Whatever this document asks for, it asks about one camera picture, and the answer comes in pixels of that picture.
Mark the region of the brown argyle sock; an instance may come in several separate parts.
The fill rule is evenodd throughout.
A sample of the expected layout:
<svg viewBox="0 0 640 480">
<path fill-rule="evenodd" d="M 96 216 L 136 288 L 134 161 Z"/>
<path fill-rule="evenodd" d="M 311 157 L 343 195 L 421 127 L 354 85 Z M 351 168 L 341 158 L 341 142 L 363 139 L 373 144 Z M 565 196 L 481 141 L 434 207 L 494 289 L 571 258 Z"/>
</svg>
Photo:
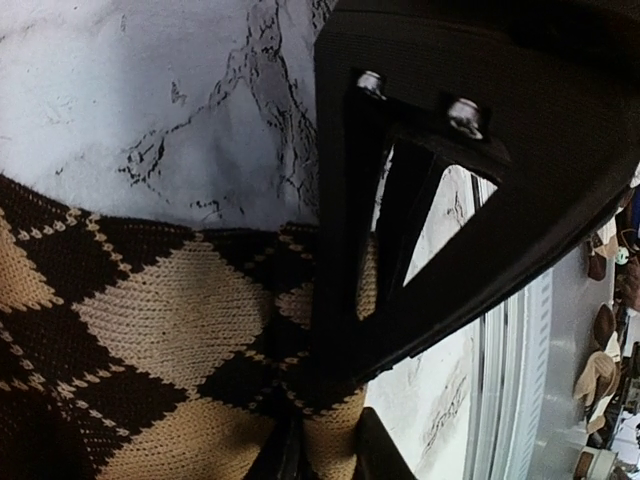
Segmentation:
<svg viewBox="0 0 640 480">
<path fill-rule="evenodd" d="M 365 391 L 312 369 L 317 231 L 193 230 L 1 182 L 1 475 L 352 479 Z"/>
</svg>

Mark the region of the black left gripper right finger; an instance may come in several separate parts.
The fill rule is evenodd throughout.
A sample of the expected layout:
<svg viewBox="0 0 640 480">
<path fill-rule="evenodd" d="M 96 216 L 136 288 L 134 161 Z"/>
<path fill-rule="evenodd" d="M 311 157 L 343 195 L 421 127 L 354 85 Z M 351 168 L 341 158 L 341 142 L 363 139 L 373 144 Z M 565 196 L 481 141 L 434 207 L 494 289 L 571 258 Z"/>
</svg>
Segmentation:
<svg viewBox="0 0 640 480">
<path fill-rule="evenodd" d="M 415 475 L 371 407 L 364 408 L 357 425 L 356 455 L 356 479 L 415 480 Z"/>
</svg>

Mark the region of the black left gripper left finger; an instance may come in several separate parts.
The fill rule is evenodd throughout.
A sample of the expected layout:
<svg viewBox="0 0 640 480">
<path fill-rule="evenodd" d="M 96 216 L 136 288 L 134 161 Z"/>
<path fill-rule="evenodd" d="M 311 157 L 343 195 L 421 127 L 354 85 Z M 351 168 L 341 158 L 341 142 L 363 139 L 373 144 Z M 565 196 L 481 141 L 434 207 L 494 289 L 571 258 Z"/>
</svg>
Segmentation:
<svg viewBox="0 0 640 480">
<path fill-rule="evenodd" d="M 302 425 L 298 418 L 279 422 L 254 461 L 255 479 L 302 479 Z"/>
</svg>

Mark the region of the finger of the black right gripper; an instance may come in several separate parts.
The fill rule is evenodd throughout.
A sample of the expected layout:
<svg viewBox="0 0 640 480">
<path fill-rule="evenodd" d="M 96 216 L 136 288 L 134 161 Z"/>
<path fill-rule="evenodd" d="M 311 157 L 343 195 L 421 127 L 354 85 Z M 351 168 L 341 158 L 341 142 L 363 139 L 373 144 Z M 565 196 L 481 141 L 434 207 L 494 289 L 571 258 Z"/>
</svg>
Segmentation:
<svg viewBox="0 0 640 480">
<path fill-rule="evenodd" d="M 311 355 L 355 385 L 553 266 L 639 163 L 635 1 L 341 1 L 314 62 Z"/>
</svg>

